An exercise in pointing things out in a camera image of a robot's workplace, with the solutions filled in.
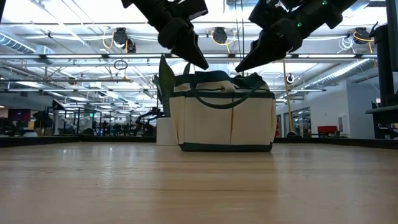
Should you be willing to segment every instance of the monitor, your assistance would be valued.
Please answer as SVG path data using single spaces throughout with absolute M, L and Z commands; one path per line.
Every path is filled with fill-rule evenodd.
M 8 120 L 30 121 L 30 109 L 8 109 Z

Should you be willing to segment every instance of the black stand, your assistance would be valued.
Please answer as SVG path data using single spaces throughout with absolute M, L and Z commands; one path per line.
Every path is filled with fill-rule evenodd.
M 379 108 L 368 110 L 374 120 L 375 137 L 385 138 L 385 131 L 380 127 L 387 127 L 390 138 L 395 137 L 391 124 L 398 123 L 398 96 L 394 90 L 394 72 L 398 72 L 398 37 L 397 3 L 386 1 L 388 25 L 380 26 L 374 31 L 374 41 L 377 47 L 377 61 L 379 63 L 379 84 L 381 105 Z

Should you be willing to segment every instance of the green plant leaf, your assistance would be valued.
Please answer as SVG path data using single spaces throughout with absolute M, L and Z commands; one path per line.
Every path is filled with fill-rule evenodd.
M 162 93 L 164 113 L 167 117 L 170 117 L 169 98 L 174 92 L 175 75 L 172 68 L 167 64 L 164 55 L 160 58 L 159 64 L 159 86 Z
M 188 62 L 187 66 L 185 66 L 185 68 L 184 68 L 184 73 L 183 73 L 183 74 L 184 74 L 184 75 L 188 75 L 190 69 L 191 69 L 191 63 Z

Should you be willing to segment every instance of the ceiling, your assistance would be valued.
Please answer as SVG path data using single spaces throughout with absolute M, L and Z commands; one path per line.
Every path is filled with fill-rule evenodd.
M 103 41 L 106 45 L 111 45 L 111 34 L 115 28 L 125 27 L 128 35 L 136 43 L 137 53 L 158 54 L 169 52 L 157 43 L 157 31 L 146 23 L 146 18 L 134 5 L 124 9 L 120 0 L 42 0 L 41 3 L 44 9 L 33 4 L 31 0 L 8 0 L 0 33 L 6 32 L 13 35 L 18 41 L 33 49 L 39 45 L 46 46 L 52 49 L 55 54 L 120 54 L 124 53 L 123 49 L 119 49 L 115 45 L 108 49 L 104 46 Z M 198 44 L 202 52 L 204 54 L 228 53 L 226 46 L 217 45 L 211 37 L 206 36 L 215 27 L 225 27 L 231 41 L 229 45 L 230 53 L 239 53 L 239 46 L 241 47 L 240 51 L 242 51 L 243 45 L 245 46 L 245 52 L 248 53 L 250 43 L 258 38 L 258 33 L 261 31 L 260 27 L 247 20 L 251 8 L 245 7 L 243 12 L 241 10 L 236 12 L 234 8 L 226 6 L 224 0 L 206 0 L 206 4 L 209 13 L 193 21 L 195 31 L 200 36 Z M 242 32 L 242 18 L 244 21 L 244 35 Z M 370 30 L 376 22 L 379 22 L 379 24 L 387 22 L 385 7 L 366 7 L 355 13 L 345 12 L 344 21 L 336 29 L 330 30 L 327 26 L 321 26 L 310 38 L 304 41 L 303 47 L 298 49 L 296 53 L 335 54 L 339 52 L 343 54 L 351 53 L 352 51 L 369 52 L 368 45 L 342 43 L 342 41 L 347 33 L 353 33 L 356 27 L 366 27 Z M 238 41 L 237 35 L 233 34 L 237 30 L 239 30 L 240 41 Z M 5 46 L 0 46 L 0 51 L 4 54 L 20 54 L 20 52 Z M 51 77 L 54 80 L 70 77 L 110 80 L 116 78 L 115 75 L 118 72 L 113 68 L 113 61 L 56 60 L 51 65 L 37 63 L 33 60 L 14 59 L 6 62 L 32 73 L 31 76 L 28 76 L 29 78 L 44 77 L 47 69 L 47 74 L 52 74 Z M 84 63 L 93 63 L 94 65 L 85 66 Z M 128 66 L 125 71 L 122 71 L 122 74 L 119 74 L 118 78 L 122 78 L 124 72 L 126 72 L 126 76 L 133 82 L 103 82 L 101 84 L 102 88 L 152 88 L 150 81 L 152 76 L 159 71 L 157 66 L 159 59 L 130 59 L 129 63 L 135 66 Z M 171 64 L 176 75 L 182 74 L 187 64 L 179 58 L 170 58 L 168 63 Z M 230 74 L 235 74 L 234 68 L 237 63 L 229 61 L 214 61 L 210 63 L 225 64 Z M 339 62 L 319 63 L 315 60 L 287 62 L 286 70 L 296 77 L 314 77 L 318 73 L 334 67 L 337 63 Z M 280 62 L 270 63 L 247 72 L 260 74 L 271 88 L 280 88 L 284 84 L 282 76 L 283 64 Z M 79 85 L 84 88 L 89 83 L 79 83 L 74 86 L 68 85 L 68 83 L 58 83 L 56 87 L 78 88 Z M 153 103 L 156 98 L 156 93 L 148 95 L 142 92 L 123 92 L 119 94 L 132 102 L 147 100 Z

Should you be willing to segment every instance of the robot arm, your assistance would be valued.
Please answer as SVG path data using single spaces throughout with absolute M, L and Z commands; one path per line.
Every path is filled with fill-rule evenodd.
M 190 22 L 208 13 L 205 0 L 122 0 L 122 3 L 124 8 L 136 5 L 148 23 L 159 32 L 161 46 L 202 69 L 209 67 Z
M 259 0 L 249 20 L 262 28 L 252 42 L 248 56 L 236 67 L 237 72 L 265 65 L 302 46 L 303 39 L 326 23 L 334 29 L 342 13 L 357 0 Z M 192 19 L 208 13 L 205 0 L 122 0 L 125 8 L 135 4 L 159 32 L 158 41 L 175 55 L 207 69 L 198 48 L 198 35 Z
M 249 20 L 263 30 L 237 72 L 283 59 L 324 23 L 334 29 L 357 0 L 259 0 Z

